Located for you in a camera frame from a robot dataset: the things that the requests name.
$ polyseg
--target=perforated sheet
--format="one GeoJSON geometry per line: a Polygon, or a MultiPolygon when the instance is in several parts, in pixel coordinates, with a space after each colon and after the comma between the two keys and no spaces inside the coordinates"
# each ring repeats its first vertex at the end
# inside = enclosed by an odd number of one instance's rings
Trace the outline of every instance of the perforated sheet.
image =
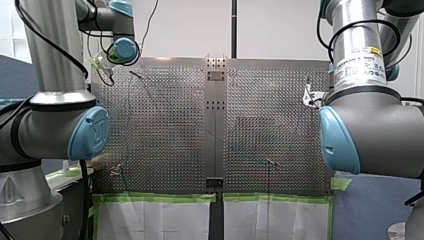
{"type": "Polygon", "coordinates": [[[317,111],[302,103],[307,76],[313,91],[327,88],[328,64],[226,65],[216,83],[206,59],[144,58],[116,67],[113,87],[97,78],[92,90],[111,133],[95,192],[204,193],[207,177],[223,177],[225,192],[329,194],[317,111]]]}
{"type": "Polygon", "coordinates": [[[145,62],[93,84],[111,118],[95,191],[204,192],[204,59],[145,62]]]}
{"type": "Polygon", "coordinates": [[[313,91],[328,88],[328,64],[229,60],[227,68],[224,190],[328,194],[317,110],[302,103],[306,77],[313,91]]]}

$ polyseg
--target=white wall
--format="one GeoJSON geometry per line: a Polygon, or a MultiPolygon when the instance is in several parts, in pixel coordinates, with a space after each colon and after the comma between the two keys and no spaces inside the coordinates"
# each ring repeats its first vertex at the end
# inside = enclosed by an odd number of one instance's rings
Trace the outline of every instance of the white wall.
{"type": "MultiPolygon", "coordinates": [[[[328,60],[315,34],[318,0],[239,0],[238,57],[328,60]]],[[[141,42],[155,0],[133,0],[136,37],[141,42]]],[[[22,23],[13,0],[0,0],[0,54],[30,61],[22,23]]],[[[322,22],[324,39],[331,28],[322,22]]],[[[390,84],[404,96],[424,96],[424,19],[413,32],[413,47],[390,84]]],[[[143,56],[213,57],[231,55],[230,0],[159,0],[143,56]]]]}

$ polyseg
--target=label sticker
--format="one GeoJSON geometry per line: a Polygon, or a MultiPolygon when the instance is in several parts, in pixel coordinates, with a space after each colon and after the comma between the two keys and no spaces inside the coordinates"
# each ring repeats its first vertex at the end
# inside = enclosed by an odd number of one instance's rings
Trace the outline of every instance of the label sticker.
{"type": "Polygon", "coordinates": [[[357,53],[339,61],[334,71],[335,87],[342,84],[386,83],[383,58],[374,53],[357,53]]]}
{"type": "Polygon", "coordinates": [[[376,47],[364,47],[364,48],[361,48],[361,49],[356,48],[356,49],[352,50],[352,54],[355,54],[355,53],[373,53],[373,54],[376,54],[380,57],[383,56],[381,54],[381,50],[376,48],[376,47]]]}

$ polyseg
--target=green tape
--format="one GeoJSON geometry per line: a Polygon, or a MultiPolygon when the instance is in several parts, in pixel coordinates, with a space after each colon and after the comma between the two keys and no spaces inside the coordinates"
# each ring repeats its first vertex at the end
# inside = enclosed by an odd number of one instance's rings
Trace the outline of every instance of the green tape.
{"type": "Polygon", "coordinates": [[[67,170],[65,173],[61,173],[60,171],[52,172],[46,175],[46,178],[51,179],[54,177],[78,177],[78,176],[82,176],[81,169],[67,170]]]}
{"type": "Polygon", "coordinates": [[[333,177],[331,178],[331,190],[346,191],[351,182],[350,178],[333,177]]]}
{"type": "Polygon", "coordinates": [[[328,240],[333,239],[333,214],[334,214],[334,197],[331,197],[328,206],[328,240]]]}
{"type": "Polygon", "coordinates": [[[64,177],[78,177],[78,176],[82,176],[81,175],[81,169],[76,169],[76,170],[68,170],[65,172],[65,174],[63,174],[64,177]]]}
{"type": "Polygon", "coordinates": [[[304,197],[285,194],[266,193],[224,193],[225,202],[252,202],[259,200],[270,200],[277,202],[314,203],[328,204],[332,197],[304,197]]]}
{"type": "Polygon", "coordinates": [[[169,195],[154,193],[112,193],[94,194],[93,200],[98,203],[106,202],[155,202],[155,203],[211,203],[215,202],[215,195],[189,194],[169,195]]]}
{"type": "Polygon", "coordinates": [[[100,212],[100,202],[94,200],[93,196],[93,221],[94,221],[94,234],[93,239],[97,240],[97,230],[99,229],[99,212],[100,212]]]}

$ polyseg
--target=black cable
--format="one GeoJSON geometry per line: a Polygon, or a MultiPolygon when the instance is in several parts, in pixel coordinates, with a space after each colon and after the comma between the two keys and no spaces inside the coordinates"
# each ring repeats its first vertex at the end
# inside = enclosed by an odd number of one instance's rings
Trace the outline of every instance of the black cable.
{"type": "Polygon", "coordinates": [[[104,85],[108,87],[113,87],[115,85],[115,80],[112,76],[109,76],[110,83],[106,82],[105,79],[102,77],[102,74],[100,74],[99,69],[96,69],[97,74],[99,75],[100,80],[103,82],[104,85]]]}
{"type": "Polygon", "coordinates": [[[395,43],[395,45],[393,46],[393,48],[392,48],[390,51],[388,51],[388,52],[384,53],[384,54],[383,54],[383,57],[384,57],[384,56],[387,56],[387,55],[389,55],[389,54],[391,54],[391,53],[393,53],[393,52],[396,50],[396,48],[398,48],[398,47],[399,47],[399,44],[400,44],[400,38],[401,38],[401,36],[400,36],[400,32],[399,32],[399,30],[397,29],[397,27],[396,27],[395,25],[393,25],[392,23],[387,22],[387,21],[385,21],[385,20],[381,20],[381,19],[369,19],[369,20],[356,21],[356,22],[349,23],[349,24],[345,25],[344,27],[340,28],[340,29],[339,29],[339,30],[338,30],[338,31],[337,31],[337,32],[333,35],[333,37],[331,38],[330,43],[328,44],[329,48],[328,48],[327,50],[328,50],[328,57],[330,58],[330,61],[331,61],[332,63],[334,63],[334,59],[333,59],[333,55],[332,55],[332,53],[331,53],[331,46],[333,46],[334,41],[337,39],[337,37],[338,37],[338,36],[340,36],[340,34],[342,34],[342,33],[343,33],[344,31],[346,31],[347,29],[349,29],[349,28],[351,28],[351,27],[354,27],[355,25],[362,24],[362,23],[380,23],[380,24],[384,24],[384,25],[386,25],[386,26],[390,27],[390,28],[394,31],[394,33],[396,34],[396,43],[395,43]]]}
{"type": "Polygon", "coordinates": [[[1,222],[0,222],[0,231],[3,234],[3,236],[6,238],[6,240],[15,240],[12,234],[10,234],[10,232],[6,229],[6,227],[1,222]]]}
{"type": "Polygon", "coordinates": [[[85,236],[87,234],[88,227],[88,211],[90,208],[90,186],[88,185],[88,170],[87,163],[85,160],[79,160],[81,166],[81,175],[83,182],[83,212],[82,212],[82,224],[80,229],[80,240],[85,240],[85,236]]]}
{"type": "Polygon", "coordinates": [[[407,102],[417,102],[421,103],[424,106],[424,99],[422,98],[415,98],[415,97],[401,97],[401,101],[407,101],[407,102]]]}
{"type": "Polygon", "coordinates": [[[412,34],[409,35],[409,46],[408,46],[408,49],[406,50],[405,54],[403,54],[403,56],[397,62],[393,63],[389,67],[386,67],[386,69],[390,69],[390,68],[398,65],[399,63],[401,63],[406,58],[406,56],[408,56],[409,52],[411,51],[411,48],[412,48],[412,34]]]}
{"type": "Polygon", "coordinates": [[[143,53],[143,47],[144,47],[144,41],[146,40],[147,34],[149,33],[150,30],[150,23],[152,22],[152,18],[156,13],[156,9],[158,8],[159,5],[159,0],[156,0],[155,6],[153,8],[152,13],[150,14],[149,20],[147,21],[147,27],[146,27],[146,32],[144,33],[143,36],[143,40],[141,40],[141,49],[140,49],[140,55],[143,53]]]}
{"type": "Polygon", "coordinates": [[[318,20],[317,20],[317,37],[319,42],[321,43],[321,45],[323,47],[325,47],[325,49],[331,49],[322,39],[321,37],[321,14],[322,14],[322,9],[324,8],[325,5],[325,1],[321,1],[320,7],[319,7],[319,12],[318,12],[318,20]]]}
{"type": "Polygon", "coordinates": [[[109,51],[112,49],[112,45],[110,45],[109,48],[106,50],[106,57],[107,57],[107,59],[108,59],[109,62],[111,62],[113,64],[117,64],[117,65],[122,65],[122,66],[129,67],[129,66],[134,65],[138,61],[138,59],[140,59],[141,54],[143,53],[144,42],[146,41],[147,35],[149,34],[150,25],[151,25],[153,16],[155,15],[156,10],[158,8],[158,5],[159,5],[159,0],[156,0],[155,6],[153,7],[153,10],[152,10],[152,13],[150,13],[149,19],[147,20],[146,32],[144,33],[143,39],[141,40],[141,47],[139,47],[138,44],[136,44],[136,47],[137,47],[137,50],[138,50],[137,51],[138,54],[137,54],[136,59],[133,60],[132,62],[128,62],[128,63],[114,62],[112,59],[110,59],[110,56],[109,56],[109,51]]]}
{"type": "MultiPolygon", "coordinates": [[[[87,35],[87,51],[88,51],[88,55],[90,56],[90,58],[91,58],[91,57],[93,57],[93,55],[91,54],[91,49],[90,49],[90,35],[87,35]]],[[[97,72],[97,74],[99,75],[100,80],[101,80],[101,81],[102,81],[102,82],[103,82],[106,86],[112,87],[112,86],[114,86],[114,85],[115,85],[115,80],[113,79],[113,77],[112,77],[112,76],[109,76],[110,83],[108,83],[108,82],[106,82],[106,81],[104,80],[104,78],[102,77],[102,74],[100,74],[99,69],[96,69],[96,72],[97,72]]]]}
{"type": "Polygon", "coordinates": [[[24,22],[25,26],[27,26],[34,34],[36,34],[38,37],[40,37],[41,39],[43,39],[47,44],[49,44],[51,47],[53,47],[54,49],[56,49],[57,51],[59,51],[66,58],[68,58],[73,64],[75,64],[75,66],[77,66],[84,73],[84,77],[85,78],[88,77],[88,71],[87,71],[87,69],[84,67],[84,65],[82,63],[80,63],[70,53],[68,53],[67,51],[65,51],[63,48],[61,48],[60,46],[58,46],[56,43],[52,42],[50,39],[48,39],[46,36],[44,36],[44,34],[42,34],[40,31],[38,31],[37,29],[34,28],[34,26],[24,16],[23,8],[22,8],[19,0],[15,0],[15,8],[16,8],[16,11],[17,11],[19,17],[24,22]]]}
{"type": "Polygon", "coordinates": [[[84,33],[84,34],[86,34],[86,35],[88,35],[88,36],[90,36],[90,37],[107,37],[107,38],[113,38],[113,36],[112,35],[103,35],[103,34],[92,34],[91,33],[91,31],[84,31],[84,30],[82,30],[82,29],[79,29],[80,30],[80,32],[82,32],[82,33],[84,33]]]}
{"type": "Polygon", "coordinates": [[[27,105],[29,105],[29,100],[31,100],[31,98],[32,97],[29,97],[28,99],[26,99],[25,101],[22,101],[22,102],[18,102],[18,103],[15,103],[15,104],[13,104],[12,106],[10,106],[9,108],[7,108],[6,107],[6,110],[13,110],[13,108],[15,108],[15,111],[13,111],[13,113],[12,114],[10,114],[5,120],[3,120],[1,123],[0,123],[0,129],[2,129],[4,126],[6,126],[6,124],[7,123],[9,123],[10,122],[10,120],[12,120],[14,117],[16,117],[16,115],[19,113],[19,111],[21,111],[21,109],[23,108],[23,107],[25,107],[25,106],[27,106],[27,105]]]}

